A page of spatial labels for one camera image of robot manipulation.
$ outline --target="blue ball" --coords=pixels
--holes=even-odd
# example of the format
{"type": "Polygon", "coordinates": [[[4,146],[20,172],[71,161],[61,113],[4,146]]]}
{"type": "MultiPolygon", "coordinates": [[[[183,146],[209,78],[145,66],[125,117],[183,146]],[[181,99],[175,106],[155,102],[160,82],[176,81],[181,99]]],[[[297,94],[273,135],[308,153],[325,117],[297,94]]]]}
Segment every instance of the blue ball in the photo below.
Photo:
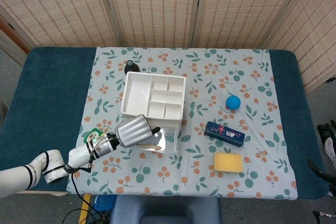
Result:
{"type": "Polygon", "coordinates": [[[236,110],[240,106],[240,99],[235,95],[230,95],[226,99],[226,106],[231,110],[236,110]]]}

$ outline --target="storage box compartment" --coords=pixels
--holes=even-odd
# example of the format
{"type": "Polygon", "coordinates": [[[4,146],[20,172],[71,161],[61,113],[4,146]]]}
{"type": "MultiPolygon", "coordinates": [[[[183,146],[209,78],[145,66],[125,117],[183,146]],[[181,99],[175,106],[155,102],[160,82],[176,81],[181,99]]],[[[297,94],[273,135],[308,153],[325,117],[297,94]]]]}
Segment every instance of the storage box compartment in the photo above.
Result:
{"type": "Polygon", "coordinates": [[[152,89],[167,90],[168,77],[166,76],[152,76],[152,89]]]}
{"type": "Polygon", "coordinates": [[[184,80],[180,78],[168,78],[169,91],[182,92],[184,80]]]}
{"type": "Polygon", "coordinates": [[[148,98],[151,89],[151,76],[145,74],[128,77],[127,88],[124,90],[124,103],[122,110],[126,114],[139,115],[147,113],[148,98]]]}
{"type": "Polygon", "coordinates": [[[151,89],[150,101],[171,103],[171,104],[181,104],[182,93],[174,92],[174,91],[151,89]]]}
{"type": "Polygon", "coordinates": [[[147,116],[151,118],[163,118],[164,105],[164,103],[149,102],[147,116]]]}
{"type": "Polygon", "coordinates": [[[180,119],[181,106],[177,104],[166,104],[164,109],[165,119],[180,119]]]}

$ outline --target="gray floor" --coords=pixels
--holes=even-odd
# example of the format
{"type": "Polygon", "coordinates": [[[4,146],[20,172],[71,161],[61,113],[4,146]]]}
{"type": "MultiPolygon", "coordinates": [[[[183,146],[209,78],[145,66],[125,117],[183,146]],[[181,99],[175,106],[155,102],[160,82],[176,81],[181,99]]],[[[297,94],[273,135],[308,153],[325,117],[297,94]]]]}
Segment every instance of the gray floor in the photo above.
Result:
{"type": "MultiPolygon", "coordinates": [[[[21,67],[0,53],[0,99],[10,105],[21,67]]],[[[324,84],[321,89],[308,96],[315,126],[336,119],[336,81],[324,84]]],[[[336,175],[322,145],[321,153],[326,169],[336,175]]],[[[255,200],[221,199],[223,223],[311,223],[315,224],[312,210],[336,213],[334,198],[328,196],[318,200],[255,200]]],[[[76,195],[55,197],[51,195],[12,195],[0,199],[0,223],[61,223],[64,215],[81,206],[76,195]]],[[[78,223],[79,213],[74,212],[66,223],[78,223]]],[[[321,223],[335,223],[322,219],[321,223]]]]}
{"type": "Polygon", "coordinates": [[[0,49],[0,100],[9,108],[22,67],[0,49]]]}

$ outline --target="wooden stick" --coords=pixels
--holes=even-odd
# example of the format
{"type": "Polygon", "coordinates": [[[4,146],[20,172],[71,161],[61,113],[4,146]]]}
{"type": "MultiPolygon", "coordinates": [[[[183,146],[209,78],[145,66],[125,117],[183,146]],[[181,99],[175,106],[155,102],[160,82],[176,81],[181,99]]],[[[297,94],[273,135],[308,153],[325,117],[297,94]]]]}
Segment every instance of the wooden stick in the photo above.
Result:
{"type": "Polygon", "coordinates": [[[137,144],[138,147],[142,147],[142,148],[153,148],[155,149],[156,151],[160,150],[161,147],[160,146],[157,146],[157,145],[154,145],[154,144],[137,144]]]}

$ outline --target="green tag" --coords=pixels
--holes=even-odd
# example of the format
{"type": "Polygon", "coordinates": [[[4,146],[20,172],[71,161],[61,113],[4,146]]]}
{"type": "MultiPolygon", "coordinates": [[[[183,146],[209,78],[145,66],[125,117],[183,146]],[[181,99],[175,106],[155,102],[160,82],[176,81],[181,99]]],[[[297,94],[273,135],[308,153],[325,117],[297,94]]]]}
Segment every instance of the green tag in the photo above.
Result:
{"type": "Polygon", "coordinates": [[[96,138],[98,138],[100,135],[102,135],[103,132],[100,131],[97,128],[94,128],[87,137],[84,138],[84,143],[87,143],[88,141],[95,142],[96,138]]]}

